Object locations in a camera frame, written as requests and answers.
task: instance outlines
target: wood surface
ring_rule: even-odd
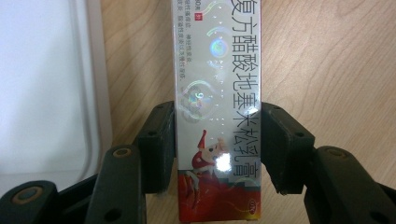
[[[113,145],[174,99],[170,3],[102,0]],[[262,99],[396,189],[396,1],[262,1]],[[176,169],[166,193],[147,197],[148,224],[178,223]],[[262,167],[257,223],[308,223],[303,197],[276,194]]]

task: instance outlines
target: black mechanical arm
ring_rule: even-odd
[[[396,223],[396,190],[376,183],[349,152],[314,148],[285,110],[262,103],[262,163],[281,194],[301,194],[311,223]],[[165,191],[175,153],[174,103],[153,108],[131,145],[111,148],[98,175],[57,191],[49,181],[11,189],[0,223],[146,223],[145,194]]]

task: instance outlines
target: wood grain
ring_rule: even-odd
[[[174,99],[170,3],[102,0],[113,145]],[[396,1],[262,1],[262,99],[396,189]],[[178,223],[175,173],[148,196],[148,224]],[[308,223],[303,196],[276,194],[264,168],[257,223]]]

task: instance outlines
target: red logo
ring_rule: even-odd
[[[195,20],[196,21],[202,21],[204,19],[204,15],[202,15],[201,12],[195,13]]]
[[[248,202],[248,212],[253,215],[256,213],[256,202],[254,200],[250,199]]]

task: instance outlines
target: wooden table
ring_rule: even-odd
[[[102,0],[113,145],[174,99],[170,3]],[[262,99],[396,189],[396,1],[262,1]],[[147,197],[148,224],[178,223],[176,169]],[[276,194],[264,167],[258,223],[308,223],[303,196]]]

